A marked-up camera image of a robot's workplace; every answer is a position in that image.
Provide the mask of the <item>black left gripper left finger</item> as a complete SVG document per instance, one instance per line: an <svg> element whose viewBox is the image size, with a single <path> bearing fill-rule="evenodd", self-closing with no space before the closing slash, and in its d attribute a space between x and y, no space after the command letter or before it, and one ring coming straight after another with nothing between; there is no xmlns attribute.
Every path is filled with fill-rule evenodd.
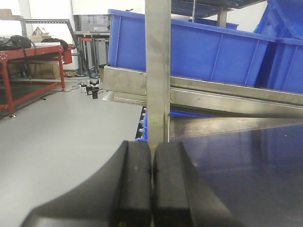
<svg viewBox="0 0 303 227"><path fill-rule="evenodd" d="M23 227L148 227L151 154L146 142L123 141L86 181L31 210Z"/></svg>

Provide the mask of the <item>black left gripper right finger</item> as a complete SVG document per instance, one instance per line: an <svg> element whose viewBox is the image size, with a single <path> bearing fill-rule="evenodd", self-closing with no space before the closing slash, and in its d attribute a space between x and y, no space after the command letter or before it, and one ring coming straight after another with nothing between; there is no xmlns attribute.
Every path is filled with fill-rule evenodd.
<svg viewBox="0 0 303 227"><path fill-rule="evenodd" d="M189 158L183 143L159 144L153 163L156 227L242 227Z"/></svg>

